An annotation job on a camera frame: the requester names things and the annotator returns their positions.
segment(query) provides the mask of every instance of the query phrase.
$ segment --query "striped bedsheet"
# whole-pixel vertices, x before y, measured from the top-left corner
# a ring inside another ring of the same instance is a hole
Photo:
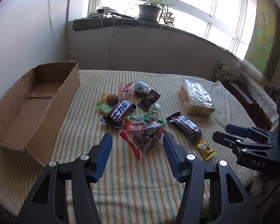
[[[102,223],[171,223],[177,215],[184,189],[184,184],[173,178],[162,147],[146,153],[137,161],[132,149],[119,136],[120,131],[100,121],[102,114],[95,104],[102,93],[117,94],[120,82],[125,85],[141,80],[156,88],[161,94],[161,112],[153,114],[162,120],[177,111],[185,115],[178,97],[184,78],[200,83],[210,94],[216,110],[210,118],[187,117],[200,126],[210,147],[217,151],[210,161],[226,160],[244,186],[251,182],[253,171],[238,166],[231,150],[212,140],[213,132],[224,131],[227,124],[254,126],[244,108],[220,82],[183,75],[102,70],[80,70],[80,78],[81,85],[60,127],[51,159],[59,163],[73,161],[98,144],[105,132],[112,134],[113,148],[105,173],[97,184],[92,184]],[[124,93],[123,97],[135,104],[140,101],[131,94]],[[132,114],[143,116],[145,112],[137,107]],[[189,153],[201,158],[199,151],[175,126],[166,123],[165,128]],[[0,204],[17,216],[41,171],[41,167],[0,150]],[[206,210],[208,201],[209,182],[205,181],[203,210]],[[67,185],[67,209],[69,223],[75,223],[70,181]]]

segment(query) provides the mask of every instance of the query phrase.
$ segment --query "cardboard box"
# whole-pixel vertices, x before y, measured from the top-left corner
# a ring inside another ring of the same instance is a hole
[[[0,100],[0,147],[46,166],[80,84],[77,62],[39,65]]]

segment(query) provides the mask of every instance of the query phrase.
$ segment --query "plant pot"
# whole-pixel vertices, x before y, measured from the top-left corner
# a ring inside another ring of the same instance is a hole
[[[157,23],[160,10],[159,7],[151,5],[139,6],[139,19]]]

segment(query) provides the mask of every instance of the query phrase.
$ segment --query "screw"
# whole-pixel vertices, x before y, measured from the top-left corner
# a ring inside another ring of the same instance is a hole
[[[189,160],[194,160],[194,159],[195,159],[195,156],[194,156],[193,154],[188,154],[188,155],[187,155],[187,158],[188,158]]]
[[[89,156],[87,154],[84,154],[80,158],[81,158],[81,160],[87,160],[89,158]]]
[[[219,161],[219,164],[224,167],[227,166],[227,162],[224,160]]]
[[[54,167],[55,165],[56,165],[56,161],[50,161],[50,162],[49,162],[49,166],[50,166],[50,167]]]

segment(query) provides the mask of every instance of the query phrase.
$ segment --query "blue gripper pad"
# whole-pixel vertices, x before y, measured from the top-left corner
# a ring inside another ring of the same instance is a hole
[[[173,177],[175,177],[178,182],[183,183],[184,175],[182,174],[182,172],[186,168],[186,163],[184,158],[187,155],[185,148],[181,145],[177,145],[170,133],[164,135],[163,147]]]
[[[235,135],[235,136],[240,136],[242,138],[248,138],[251,136],[251,132],[247,128],[239,127],[236,125],[226,125],[225,130],[227,133]]]
[[[94,182],[97,182],[104,174],[105,167],[112,149],[112,135],[105,133],[101,142],[98,145],[93,146],[88,155],[91,158],[91,163],[94,173]]]

